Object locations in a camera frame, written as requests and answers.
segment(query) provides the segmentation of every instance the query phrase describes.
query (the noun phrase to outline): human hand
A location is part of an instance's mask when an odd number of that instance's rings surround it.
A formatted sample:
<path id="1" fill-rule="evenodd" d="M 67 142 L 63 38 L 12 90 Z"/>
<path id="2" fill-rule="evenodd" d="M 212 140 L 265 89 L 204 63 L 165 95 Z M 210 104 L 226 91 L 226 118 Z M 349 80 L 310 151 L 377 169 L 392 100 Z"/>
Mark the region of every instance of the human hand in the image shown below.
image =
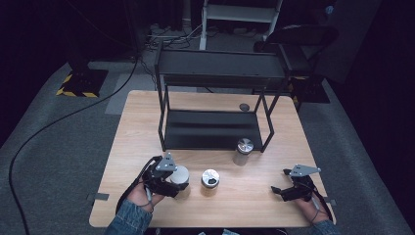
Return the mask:
<path id="1" fill-rule="evenodd" d="M 313 193 L 312 199 L 306 202 L 304 199 L 295 199 L 297 206 L 301 209 L 305 218 L 312 224 L 329 220 L 329 215 L 320 203 L 320 200 Z"/>
<path id="2" fill-rule="evenodd" d="M 149 202 L 147 198 L 147 192 L 144 188 L 143 178 L 140 178 L 140 183 L 134 187 L 130 194 L 128 194 L 127 199 L 133 204 L 142 208 L 146 212 L 153 212 L 154 206 L 158 204 L 163 198 L 163 195 L 154 194 L 152 195 L 152 202 Z"/>

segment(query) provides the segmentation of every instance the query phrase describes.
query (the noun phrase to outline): denim sleeve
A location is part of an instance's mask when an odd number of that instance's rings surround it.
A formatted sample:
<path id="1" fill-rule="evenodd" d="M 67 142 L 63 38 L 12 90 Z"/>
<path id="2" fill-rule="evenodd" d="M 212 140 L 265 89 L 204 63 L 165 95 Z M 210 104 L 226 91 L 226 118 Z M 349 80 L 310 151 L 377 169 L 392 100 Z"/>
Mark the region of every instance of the denim sleeve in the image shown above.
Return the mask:
<path id="1" fill-rule="evenodd" d="M 310 235 L 340 235 L 339 229 L 331 220 L 324 220 L 311 226 Z"/>
<path id="2" fill-rule="evenodd" d="M 124 200 L 104 234 L 142 235 L 152 218 L 151 213 L 142 210 L 128 200 Z"/>

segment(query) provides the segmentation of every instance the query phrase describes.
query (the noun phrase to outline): person's left hand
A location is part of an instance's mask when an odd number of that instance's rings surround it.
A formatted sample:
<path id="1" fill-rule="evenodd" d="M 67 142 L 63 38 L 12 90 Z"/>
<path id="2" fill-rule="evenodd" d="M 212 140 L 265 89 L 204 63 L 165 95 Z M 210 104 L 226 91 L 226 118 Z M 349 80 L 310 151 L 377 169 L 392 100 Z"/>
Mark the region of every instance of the person's left hand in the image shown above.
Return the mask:
<path id="1" fill-rule="evenodd" d="M 149 204 L 149 200 L 147 199 L 147 192 L 144 188 L 143 178 L 140 178 L 139 183 L 135 188 L 128 194 L 127 199 L 131 201 L 133 204 L 139 206 L 146 212 L 152 212 L 153 207 L 159 203 L 164 196 L 159 194 L 154 194 L 152 199 L 152 204 Z"/>

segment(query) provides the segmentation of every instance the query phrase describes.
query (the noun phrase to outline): office chair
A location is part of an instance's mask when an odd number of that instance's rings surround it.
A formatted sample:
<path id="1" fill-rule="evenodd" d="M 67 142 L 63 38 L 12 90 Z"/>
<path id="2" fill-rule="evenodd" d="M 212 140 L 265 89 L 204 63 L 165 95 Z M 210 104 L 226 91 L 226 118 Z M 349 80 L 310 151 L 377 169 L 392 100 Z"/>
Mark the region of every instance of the office chair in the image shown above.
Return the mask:
<path id="1" fill-rule="evenodd" d="M 305 101 L 321 87 L 324 76 L 316 74 L 315 67 L 321 52 L 333 43 L 339 32 L 328 25 L 288 25 L 274 30 L 265 41 L 257 41 L 257 53 L 277 53 L 290 73 L 288 92 L 297 100 L 297 111 Z M 276 84 L 267 87 L 269 92 L 276 90 Z"/>

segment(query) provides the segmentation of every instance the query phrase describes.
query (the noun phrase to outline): person's right hand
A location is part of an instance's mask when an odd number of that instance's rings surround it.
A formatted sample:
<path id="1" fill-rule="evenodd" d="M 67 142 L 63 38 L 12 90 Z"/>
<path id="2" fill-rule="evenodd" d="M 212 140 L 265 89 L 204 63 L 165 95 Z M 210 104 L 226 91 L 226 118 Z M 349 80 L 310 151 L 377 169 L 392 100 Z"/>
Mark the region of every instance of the person's right hand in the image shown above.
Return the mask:
<path id="1" fill-rule="evenodd" d="M 315 207 L 313 200 L 306 202 L 304 199 L 295 199 L 297 206 L 301 209 L 305 218 L 312 224 L 318 223 L 324 220 L 329 220 L 329 215 L 327 215 L 326 210 L 320 203 L 320 200 L 313 193 L 312 197 L 314 198 L 315 203 L 317 203 L 319 210 Z"/>

